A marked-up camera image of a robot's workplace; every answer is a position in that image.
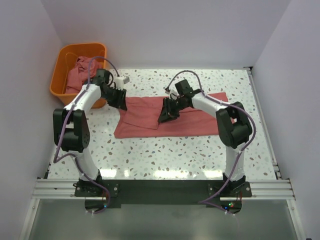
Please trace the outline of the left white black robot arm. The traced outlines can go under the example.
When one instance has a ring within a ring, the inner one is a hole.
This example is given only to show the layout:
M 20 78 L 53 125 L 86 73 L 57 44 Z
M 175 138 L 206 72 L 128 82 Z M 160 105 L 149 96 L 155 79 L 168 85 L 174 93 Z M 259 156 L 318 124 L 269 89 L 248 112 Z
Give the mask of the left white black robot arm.
M 86 114 L 101 98 L 113 108 L 127 110 L 127 90 L 124 85 L 129 81 L 128 76 L 114 77 L 110 71 L 99 68 L 94 77 L 88 77 L 71 103 L 53 111 L 53 137 L 56 145 L 53 163 L 71 157 L 79 173 L 79 182 L 87 183 L 85 189 L 92 196 L 99 196 L 103 190 L 108 190 L 99 181 L 100 170 L 88 149 L 91 136 Z

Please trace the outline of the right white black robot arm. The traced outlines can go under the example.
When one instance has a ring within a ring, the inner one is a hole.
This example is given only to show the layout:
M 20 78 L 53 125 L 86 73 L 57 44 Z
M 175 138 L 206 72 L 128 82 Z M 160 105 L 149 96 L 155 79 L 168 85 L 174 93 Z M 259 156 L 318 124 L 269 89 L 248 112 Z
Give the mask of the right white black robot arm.
M 246 182 L 244 156 L 245 149 L 256 134 L 254 121 L 244 110 L 242 103 L 228 103 L 211 97 L 201 89 L 193 89 L 186 79 L 176 83 L 175 88 L 178 95 L 163 99 L 158 122 L 174 121 L 180 117 L 180 111 L 186 108 L 200 110 L 214 117 L 219 138 L 226 149 L 223 182 L 217 193 L 235 196 Z

